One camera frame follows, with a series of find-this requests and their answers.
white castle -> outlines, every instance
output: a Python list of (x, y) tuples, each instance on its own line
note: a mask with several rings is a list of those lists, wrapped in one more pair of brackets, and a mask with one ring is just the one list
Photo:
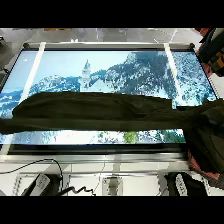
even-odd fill
[(90, 78), (90, 64), (88, 60), (82, 70), (82, 78), (79, 80), (80, 83), (80, 92), (103, 92), (103, 93), (112, 93), (114, 92), (113, 84), (111, 81), (102, 81), (98, 79), (92, 86), (89, 86), (91, 81)]

castle tower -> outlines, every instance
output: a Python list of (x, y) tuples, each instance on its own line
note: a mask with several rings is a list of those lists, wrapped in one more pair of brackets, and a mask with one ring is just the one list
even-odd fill
[(88, 60), (82, 70), (82, 78), (80, 79), (80, 92), (88, 92), (90, 82), (90, 64)]

image on screen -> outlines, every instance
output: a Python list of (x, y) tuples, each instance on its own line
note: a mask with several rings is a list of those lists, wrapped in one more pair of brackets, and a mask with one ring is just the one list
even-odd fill
[[(0, 117), (11, 118), (37, 51), (22, 51), (0, 93)], [(176, 106), (197, 106), (215, 94), (194, 52), (172, 52), (173, 76), (165, 51), (45, 51), (29, 96), (38, 92), (104, 92), (156, 96)], [(6, 135), (0, 135), (5, 143)], [(14, 134), (12, 144), (183, 143), (182, 130), (43, 131)]]

flat screen display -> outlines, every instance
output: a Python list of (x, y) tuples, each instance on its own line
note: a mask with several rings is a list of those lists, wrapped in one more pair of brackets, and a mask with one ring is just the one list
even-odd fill
[[(0, 117), (11, 118), (38, 51), (22, 51), (0, 94)], [(172, 52), (176, 76), (165, 51), (44, 51), (29, 96), (38, 92), (104, 92), (157, 96), (176, 106), (215, 100), (194, 52)], [(0, 136), (5, 143), (6, 136)], [(182, 130), (43, 131), (14, 134), (12, 144), (149, 144), (185, 142)]]

floor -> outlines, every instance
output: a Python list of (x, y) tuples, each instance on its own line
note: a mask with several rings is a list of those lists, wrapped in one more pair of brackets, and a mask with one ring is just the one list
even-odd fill
[[(192, 28), (74, 28), (72, 30), (54, 30), (44, 31), (40, 29), (20, 29), (14, 30), (13, 28), (1, 28), (0, 36), (3, 36), (5, 44), (0, 48), (0, 68), (5, 66), (11, 69), (16, 57), (24, 42), (151, 42), (151, 43), (165, 43), (165, 42), (184, 42), (194, 43), (196, 48), (200, 46), (199, 41), (202, 39), (199, 33)], [(224, 79), (213, 75), (211, 78), (212, 83), (215, 85), (219, 96), (224, 97)], [(64, 168), (64, 171), (88, 171), (95, 170), (101, 171), (103, 164), (85, 164), (69, 165)], [(0, 170), (12, 170), (21, 166), (21, 164), (0, 164)], [(43, 171), (49, 164), (32, 165), (22, 170), (22, 172), (38, 172)], [(167, 170), (172, 167), (170, 164), (165, 163), (147, 163), (137, 164), (139, 170), (159, 169)], [(122, 164), (122, 169), (130, 171), (136, 169), (136, 164)], [(107, 164), (104, 171), (111, 171), (112, 165)], [(1, 175), (0, 177), (0, 190), (6, 195), (12, 195), (13, 184), (15, 182), (16, 173), (10, 175)], [(72, 185), (81, 187), (88, 185), (89, 188), (94, 188), (99, 181), (99, 177), (79, 178), (71, 182)], [(158, 181), (152, 177), (132, 179), (125, 178), (124, 181), (125, 195), (156, 195), (159, 193)], [(99, 187), (96, 190), (97, 195), (102, 195), (102, 178), (100, 179)], [(211, 188), (212, 195), (223, 195), (224, 191)]]

